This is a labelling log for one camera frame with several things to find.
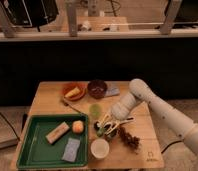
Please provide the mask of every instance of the plate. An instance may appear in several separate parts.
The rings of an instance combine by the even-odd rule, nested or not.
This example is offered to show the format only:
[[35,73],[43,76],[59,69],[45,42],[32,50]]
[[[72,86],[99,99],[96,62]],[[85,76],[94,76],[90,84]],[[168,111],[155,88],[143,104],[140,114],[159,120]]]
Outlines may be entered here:
[[[69,91],[73,90],[75,87],[79,88],[80,93],[78,93],[75,96],[66,98],[65,95]],[[69,82],[69,83],[64,84],[62,93],[63,93],[63,97],[65,97],[67,100],[76,101],[76,100],[81,99],[85,95],[85,93],[86,93],[86,85],[84,83],[81,83],[81,82]]]
[[[84,132],[75,134],[71,126],[73,121],[84,122]],[[70,130],[53,145],[45,136],[62,122],[70,126]],[[69,138],[81,141],[75,162],[61,160]],[[34,115],[30,118],[22,148],[17,161],[18,169],[46,169],[82,167],[87,164],[88,156],[88,117],[85,114]]]

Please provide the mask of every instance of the small bowl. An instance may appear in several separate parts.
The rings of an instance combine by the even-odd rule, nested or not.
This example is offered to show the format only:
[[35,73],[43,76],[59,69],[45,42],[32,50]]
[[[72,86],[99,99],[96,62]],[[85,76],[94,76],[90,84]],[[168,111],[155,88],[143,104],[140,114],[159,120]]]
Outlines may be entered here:
[[103,80],[92,80],[87,85],[87,90],[90,96],[100,99],[105,96],[107,84]]
[[[78,87],[78,89],[80,90],[80,93],[75,95],[75,96],[72,96],[72,97],[65,97],[65,95],[73,90],[75,87]],[[67,100],[70,100],[70,101],[76,101],[76,100],[79,100],[81,99],[86,93],[86,85],[84,83],[79,83],[79,82],[69,82],[69,83],[66,83],[64,84],[63,86],[63,90],[62,90],[62,94],[64,96],[64,98],[66,98]]]
[[96,159],[104,159],[109,154],[109,143],[102,139],[95,139],[90,146],[91,153]]

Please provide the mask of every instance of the brown bowl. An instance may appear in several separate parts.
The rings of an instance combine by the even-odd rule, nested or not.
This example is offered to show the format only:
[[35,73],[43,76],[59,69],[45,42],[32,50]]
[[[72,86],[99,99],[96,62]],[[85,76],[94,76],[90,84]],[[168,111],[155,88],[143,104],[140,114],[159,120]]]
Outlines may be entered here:
[[[78,89],[80,90],[80,93],[77,94],[77,95],[74,95],[72,97],[65,97],[65,95],[73,90],[75,87],[78,87]],[[64,98],[66,98],[67,100],[70,100],[70,101],[76,101],[76,100],[79,100],[81,99],[86,93],[86,85],[84,83],[80,83],[80,82],[69,82],[69,83],[66,83],[64,84],[63,86],[63,90],[62,90],[62,94],[64,96]]]
[[92,80],[87,85],[87,90],[90,96],[100,99],[105,96],[107,84],[103,80]]

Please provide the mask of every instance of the metal rod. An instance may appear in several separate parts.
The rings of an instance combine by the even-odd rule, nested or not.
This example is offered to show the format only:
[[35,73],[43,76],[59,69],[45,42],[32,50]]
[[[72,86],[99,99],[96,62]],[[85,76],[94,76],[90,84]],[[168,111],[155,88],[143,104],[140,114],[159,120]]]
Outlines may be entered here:
[[100,16],[100,0],[88,0],[88,16]]
[[2,28],[5,37],[7,38],[15,37],[14,36],[15,31],[11,26],[10,20],[8,19],[8,16],[1,2],[0,2],[0,26]]
[[181,3],[182,3],[182,0],[172,0],[170,2],[164,24],[161,25],[161,27],[160,27],[160,32],[162,34],[170,34],[171,33],[171,30],[174,26],[174,20],[178,14]]
[[77,37],[77,16],[76,16],[76,0],[65,0],[69,34],[71,37]]

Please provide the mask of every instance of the black cable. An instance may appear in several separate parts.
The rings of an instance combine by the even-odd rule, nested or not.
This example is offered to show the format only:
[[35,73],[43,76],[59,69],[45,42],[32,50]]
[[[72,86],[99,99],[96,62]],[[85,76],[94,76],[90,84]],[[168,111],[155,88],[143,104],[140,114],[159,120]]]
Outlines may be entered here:
[[115,17],[117,17],[117,14],[116,14],[116,11],[115,11],[115,6],[114,6],[114,3],[115,3],[116,1],[114,1],[114,2],[113,2],[113,0],[107,0],[107,1],[109,1],[110,4],[111,4],[112,11],[113,11],[113,15],[114,15]]
[[18,136],[18,134],[16,133],[16,130],[14,129],[14,127],[11,125],[11,123],[7,120],[7,118],[0,112],[0,116],[5,120],[5,122],[10,126],[10,128],[13,130],[16,138],[18,139],[18,141],[20,141],[20,138]]
[[105,13],[115,13],[116,14],[116,12],[121,9],[121,4],[119,2],[114,1],[114,0],[107,0],[107,1],[111,1],[112,2],[111,4],[113,4],[113,7],[112,7],[113,11],[105,11]]
[[170,144],[168,144],[161,152],[161,154],[163,154],[170,146],[172,146],[173,144],[177,144],[177,143],[181,143],[182,141],[174,141],[174,142],[171,142]]
[[[106,1],[109,1],[111,3],[111,6],[112,6],[112,11],[105,11],[105,13],[113,13],[114,16],[117,16],[116,12],[119,11],[121,9],[121,4],[120,2],[117,2],[115,0],[106,0]],[[81,0],[80,1],[80,5],[83,7],[83,8],[88,8],[88,4],[87,4],[87,1],[86,0]]]

